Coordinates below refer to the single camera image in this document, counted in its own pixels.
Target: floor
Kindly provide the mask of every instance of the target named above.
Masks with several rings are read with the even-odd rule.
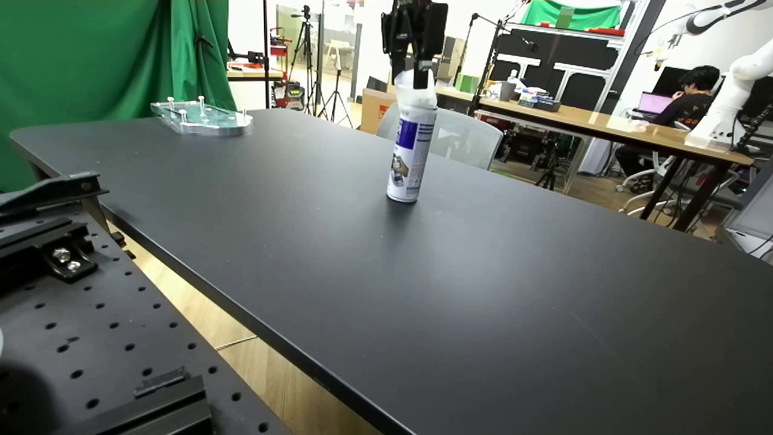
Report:
[[[235,86],[240,110],[261,110],[261,82]],[[353,127],[360,124],[360,104],[348,102]],[[535,185],[542,173],[518,162],[493,162],[495,174],[514,181]],[[605,176],[572,176],[563,191],[572,199],[597,204],[617,211],[627,204],[628,193],[617,189],[618,180]],[[714,240],[716,224],[699,224],[699,237]],[[284,418],[292,434],[299,435],[371,435],[377,434],[359,413],[325,392],[314,379],[291,366],[284,356],[269,349],[261,338],[248,332],[240,322],[226,314],[219,305],[203,297],[184,278],[151,257],[142,246],[128,243],[136,255],[139,268],[169,297],[169,302],[219,349],[219,354],[244,378],[244,382]]]

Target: bottle label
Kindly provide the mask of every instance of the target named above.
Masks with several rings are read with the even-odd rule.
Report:
[[[435,134],[437,112],[407,110],[401,112],[401,127],[397,134],[388,197],[412,204],[418,199],[421,180]]]

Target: box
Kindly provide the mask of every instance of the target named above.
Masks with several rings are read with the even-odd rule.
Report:
[[[392,93],[366,89],[362,93],[362,124],[360,131],[377,134],[388,110],[394,104]]]

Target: tripod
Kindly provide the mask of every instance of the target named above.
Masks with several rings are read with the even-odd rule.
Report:
[[[313,12],[309,12],[309,5],[306,5],[302,9],[302,25],[297,29],[297,40],[295,40],[295,50],[292,50],[292,60],[291,60],[291,76],[295,71],[295,60],[297,60],[297,53],[306,55],[306,66],[308,66],[308,100],[306,100],[306,110],[308,112],[316,112],[316,94],[319,94],[319,82],[313,79],[313,72],[314,72],[314,59],[313,59]]]
[[[338,93],[338,82],[342,82],[342,55],[336,53],[336,88],[335,88],[335,94],[321,104],[321,112],[316,117],[327,119],[331,124],[338,124],[336,122],[336,106],[342,104],[342,110],[347,113],[347,124],[348,124],[348,128],[353,128],[353,119],[348,117],[347,102],[344,102],[344,96]]]

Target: wall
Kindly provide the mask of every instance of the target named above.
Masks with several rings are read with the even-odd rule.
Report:
[[[696,66],[716,66],[723,72],[729,71],[733,60],[739,55],[748,55],[756,50],[762,43],[766,43],[773,32],[773,2],[736,14],[716,26],[710,26],[702,37],[685,35],[685,19],[676,19],[682,14],[693,12],[693,8],[716,5],[716,2],[696,2],[696,0],[679,0],[668,2],[656,32],[650,35],[646,50],[641,60],[636,64],[630,79],[622,94],[622,102],[617,106],[617,113],[624,113],[627,110],[639,104],[641,93],[652,89],[661,71],[656,69],[661,60],[662,66],[675,69],[696,69]],[[668,41],[679,37],[682,41],[675,48],[668,48]]]

